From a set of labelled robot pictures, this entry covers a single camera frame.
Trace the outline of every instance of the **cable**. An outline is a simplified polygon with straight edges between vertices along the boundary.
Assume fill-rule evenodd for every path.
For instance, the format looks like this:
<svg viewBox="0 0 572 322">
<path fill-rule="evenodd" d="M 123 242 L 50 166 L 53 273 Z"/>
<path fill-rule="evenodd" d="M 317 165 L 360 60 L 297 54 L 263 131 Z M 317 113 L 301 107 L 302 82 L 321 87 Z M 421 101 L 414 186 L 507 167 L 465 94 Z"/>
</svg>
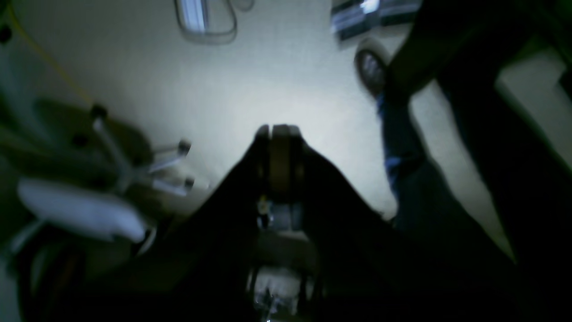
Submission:
<svg viewBox="0 0 572 322">
<path fill-rule="evenodd" d="M 227 7 L 228 13 L 231 15 L 232 27 L 225 32 L 193 32 L 185 28 L 183 26 L 183 23 L 181 23 L 180 21 L 179 23 L 181 25 L 181 28 L 183 28 L 184 33 L 190 37 L 189 39 L 191 41 L 196 41 L 208 45 L 222 45 L 222 44 L 228 44 L 236 38 L 236 34 L 238 32 L 238 19 L 236 18 L 236 12 L 234 7 L 237 7 L 237 9 L 239 9 L 242 12 L 247 12 L 254 7 L 255 0 L 249 0 L 248 5 L 244 7 L 237 6 L 236 1 L 232 0 L 222 0 L 222 1 L 224 2 L 225 7 Z"/>
<path fill-rule="evenodd" d="M 52 57 L 50 54 L 46 53 L 46 51 L 36 42 L 27 32 L 24 30 L 18 18 L 16 17 L 16 13 L 14 12 L 14 7 L 12 6 L 12 1 L 8 2 L 7 5 L 8 14 L 10 19 L 12 20 L 12 24 L 16 32 L 22 36 L 22 38 L 28 43 L 34 51 L 39 54 L 55 71 L 59 74 L 60 77 L 67 83 L 71 89 L 79 96 L 88 106 L 92 106 L 94 104 L 94 99 L 88 92 L 83 89 L 79 84 L 77 84 L 73 78 L 63 69 L 63 67 Z"/>
</svg>

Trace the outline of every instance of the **chair wheel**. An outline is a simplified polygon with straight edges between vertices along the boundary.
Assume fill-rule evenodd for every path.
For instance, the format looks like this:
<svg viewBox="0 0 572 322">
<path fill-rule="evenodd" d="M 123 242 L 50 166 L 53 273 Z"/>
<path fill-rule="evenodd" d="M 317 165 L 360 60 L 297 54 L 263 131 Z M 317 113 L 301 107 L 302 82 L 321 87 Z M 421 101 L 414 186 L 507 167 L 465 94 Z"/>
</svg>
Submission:
<svg viewBox="0 0 572 322">
<path fill-rule="evenodd" d="M 89 114 L 93 119 L 99 119 L 99 118 L 105 119 L 107 118 L 108 113 L 105 107 L 96 104 L 92 107 L 92 110 L 89 112 Z"/>
<path fill-rule="evenodd" d="M 194 186 L 194 179 L 193 178 L 186 178 L 185 179 L 185 188 L 191 189 Z"/>
<path fill-rule="evenodd" d="M 189 154 L 191 143 L 185 140 L 181 140 L 178 145 L 178 153 L 187 155 Z"/>
</svg>

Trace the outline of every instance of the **person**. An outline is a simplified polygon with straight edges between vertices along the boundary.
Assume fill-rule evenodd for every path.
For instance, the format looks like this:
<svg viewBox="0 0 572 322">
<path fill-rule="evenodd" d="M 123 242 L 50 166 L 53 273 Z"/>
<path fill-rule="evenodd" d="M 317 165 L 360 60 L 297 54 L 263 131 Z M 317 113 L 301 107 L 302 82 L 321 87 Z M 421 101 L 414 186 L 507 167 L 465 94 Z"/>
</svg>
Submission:
<svg viewBox="0 0 572 322">
<path fill-rule="evenodd" d="M 434 249 L 446 249 L 436 242 L 444 231 L 450 240 L 465 237 L 452 218 L 469 221 L 467 214 L 430 165 L 408 114 L 411 95 L 436 79 L 491 193 L 518 268 L 553 318 L 569 315 L 560 294 L 570 286 L 571 267 L 562 254 L 571 245 L 572 175 L 526 116 L 513 111 L 494 88 L 501 68 L 531 37 L 534 25 L 510 1 L 474 3 L 472 10 L 458 6 L 425 1 L 387 67 L 374 50 L 356 55 L 358 75 L 377 98 L 383 121 L 386 171 L 400 207 L 396 228 Z M 442 220 L 444 213 L 450 218 Z M 455 246 L 450 255 L 462 256 Z"/>
</svg>

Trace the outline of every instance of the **yellow cable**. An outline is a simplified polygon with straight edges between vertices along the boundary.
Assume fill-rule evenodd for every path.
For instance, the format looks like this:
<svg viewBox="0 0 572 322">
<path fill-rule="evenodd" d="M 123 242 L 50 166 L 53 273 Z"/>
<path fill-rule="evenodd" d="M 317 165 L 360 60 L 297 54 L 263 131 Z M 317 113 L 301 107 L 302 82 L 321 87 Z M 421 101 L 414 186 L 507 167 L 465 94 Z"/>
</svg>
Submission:
<svg viewBox="0 0 572 322">
<path fill-rule="evenodd" d="M 10 15 L 10 19 L 12 20 L 14 29 L 22 36 L 22 38 L 38 53 L 55 71 L 62 77 L 62 79 L 67 83 L 69 87 L 73 89 L 73 91 L 81 97 L 83 101 L 85 101 L 88 106 L 93 105 L 95 102 L 93 98 L 85 91 L 81 86 L 79 86 L 70 76 L 69 74 L 58 64 L 58 62 L 50 56 L 50 54 L 46 53 L 44 49 L 22 28 L 20 25 L 18 18 L 14 12 L 14 8 L 12 7 L 12 2 L 8 2 L 7 5 L 8 14 Z"/>
</svg>

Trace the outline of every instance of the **sneaker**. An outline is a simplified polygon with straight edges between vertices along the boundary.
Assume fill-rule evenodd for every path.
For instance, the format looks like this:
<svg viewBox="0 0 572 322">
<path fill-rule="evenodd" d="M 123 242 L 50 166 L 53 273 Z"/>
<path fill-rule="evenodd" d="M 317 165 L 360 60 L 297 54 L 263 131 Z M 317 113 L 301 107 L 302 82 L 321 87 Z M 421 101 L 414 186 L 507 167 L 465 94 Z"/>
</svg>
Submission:
<svg viewBox="0 0 572 322">
<path fill-rule="evenodd" d="M 383 59 L 371 49 L 361 49 L 356 53 L 354 64 L 362 85 L 373 97 L 378 97 L 386 84 L 387 66 Z"/>
</svg>

